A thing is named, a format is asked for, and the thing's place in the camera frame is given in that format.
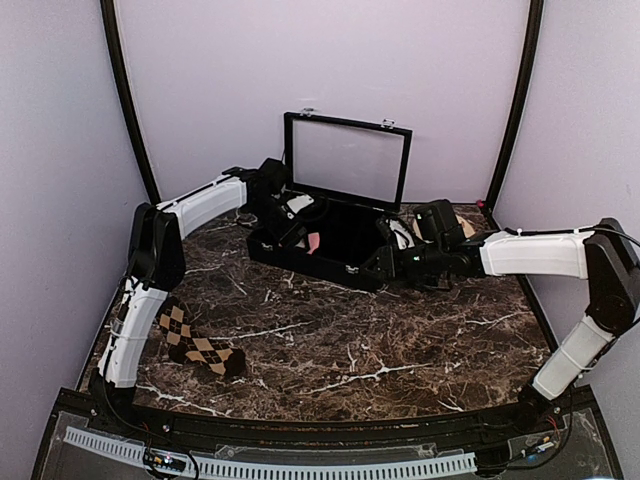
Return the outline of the pink teal patterned sock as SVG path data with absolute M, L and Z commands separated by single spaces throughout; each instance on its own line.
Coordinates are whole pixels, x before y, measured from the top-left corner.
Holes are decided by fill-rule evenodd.
M 320 234 L 318 232 L 307 233 L 297 244 L 308 255 L 312 255 L 320 247 Z

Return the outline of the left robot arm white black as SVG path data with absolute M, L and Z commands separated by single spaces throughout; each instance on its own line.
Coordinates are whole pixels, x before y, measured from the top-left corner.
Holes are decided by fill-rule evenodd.
M 182 241 L 202 225 L 241 207 L 269 225 L 283 220 L 287 226 L 296 226 L 300 212 L 317 202 L 308 194 L 287 196 L 276 173 L 233 167 L 179 198 L 137 207 L 120 310 L 90 380 L 92 395 L 106 402 L 101 417 L 107 425 L 120 436 L 134 435 L 141 427 L 140 412 L 122 398 L 133 397 L 151 325 L 184 278 Z

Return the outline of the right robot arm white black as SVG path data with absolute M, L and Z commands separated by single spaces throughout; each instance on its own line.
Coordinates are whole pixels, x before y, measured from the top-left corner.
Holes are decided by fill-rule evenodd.
M 613 218 L 592 226 L 526 231 L 502 229 L 466 236 L 461 225 L 440 226 L 420 214 L 415 231 L 384 218 L 384 243 L 361 266 L 382 281 L 435 287 L 447 276 L 533 277 L 582 283 L 587 305 L 577 323 L 528 385 L 531 396 L 510 413 L 521 434 L 534 432 L 563 394 L 622 335 L 639 323 L 638 242 Z

